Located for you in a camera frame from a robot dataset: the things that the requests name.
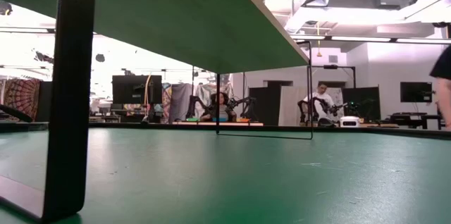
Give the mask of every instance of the desk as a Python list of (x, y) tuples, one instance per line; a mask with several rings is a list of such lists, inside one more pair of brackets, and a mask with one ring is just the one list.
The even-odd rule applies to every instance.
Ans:
[[(451, 141), (366, 130), (91, 128), (85, 206), (58, 224), (451, 223)], [(48, 132), (0, 136), (0, 175), (44, 189)]]
[(409, 128), (415, 129), (417, 127), (428, 127), (427, 122), (421, 119), (421, 115), (410, 115), (410, 114), (393, 114), (390, 115), (390, 122), (397, 125), (408, 126)]
[[(173, 122), (173, 125), (216, 125), (216, 122)], [(221, 126), (263, 126), (263, 123), (220, 122)]]
[(90, 116), (90, 122), (100, 122), (100, 123), (120, 123), (120, 116)]
[[(309, 127), (310, 123), (300, 123), (301, 127)], [(313, 127), (318, 127), (318, 123), (313, 123)], [(366, 127), (381, 127), (381, 128), (399, 128), (396, 124), (373, 124), (373, 123), (364, 123), (360, 124), (360, 127), (366, 128)]]
[(438, 122), (438, 129), (442, 130), (442, 116), (441, 115), (422, 115), (421, 121), (423, 122), (423, 129), (428, 129), (428, 120), (437, 120)]

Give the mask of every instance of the fluorescent light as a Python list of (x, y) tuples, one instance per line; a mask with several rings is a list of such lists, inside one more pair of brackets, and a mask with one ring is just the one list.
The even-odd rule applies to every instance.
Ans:
[(387, 37), (332, 37), (335, 41), (389, 42)]
[(451, 39), (405, 39), (399, 38), (396, 42), (409, 44), (451, 44)]
[(21, 27), (0, 27), (0, 32), (20, 32), (20, 33), (48, 33), (46, 29), (21, 28)]
[(323, 40), (326, 37), (315, 35), (291, 35), (293, 39), (302, 38), (303, 40)]

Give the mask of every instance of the person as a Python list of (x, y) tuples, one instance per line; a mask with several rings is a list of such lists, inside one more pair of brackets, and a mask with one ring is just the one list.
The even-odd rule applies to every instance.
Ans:
[[(319, 82), (318, 87), (316, 88), (316, 92), (312, 94), (310, 99), (312, 100), (314, 97), (317, 99), (322, 99), (327, 104), (326, 108), (332, 108), (334, 107), (334, 103), (332, 100), (332, 97), (326, 93), (327, 86), (324, 83)], [(303, 101), (308, 101), (308, 96), (304, 98)], [(321, 105), (321, 102), (318, 100), (315, 100), (314, 102), (316, 112), (318, 113), (318, 119), (319, 118), (327, 118), (327, 113), (324, 111), (323, 106)]]
[[(213, 107), (212, 114), (205, 112), (201, 117), (201, 121), (212, 121), (213, 118), (216, 117), (216, 94), (212, 94), (211, 98), (211, 106)], [(231, 111), (227, 105), (228, 104), (228, 96), (226, 93), (219, 93), (219, 119), (227, 119), (228, 122), (235, 122), (237, 118), (237, 114), (234, 111)]]
[(437, 79), (438, 108), (445, 119), (446, 130), (451, 131), (451, 46), (440, 55), (431, 76)]

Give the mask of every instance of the black monitor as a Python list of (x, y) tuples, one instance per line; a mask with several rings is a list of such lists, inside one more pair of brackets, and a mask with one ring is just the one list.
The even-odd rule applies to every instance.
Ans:
[(431, 103), (432, 82), (401, 82), (401, 102)]
[[(148, 75), (114, 75), (113, 104), (143, 104), (144, 88), (148, 77)], [(151, 76), (147, 90), (149, 103), (163, 103), (162, 92), (161, 75)]]

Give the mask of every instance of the green tabletop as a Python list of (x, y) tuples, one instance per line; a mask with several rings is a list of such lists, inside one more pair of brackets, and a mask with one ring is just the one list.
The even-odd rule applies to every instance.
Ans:
[[(0, 175), (43, 189), (46, 152), (47, 132), (0, 134)], [(451, 223), (436, 139), (91, 129), (88, 163), (85, 207), (58, 223)], [(29, 222), (0, 207), (0, 223)]]
[[(56, 16), (57, 0), (4, 1)], [(308, 61), (262, 0), (96, 0), (95, 13), (95, 32), (215, 73)]]

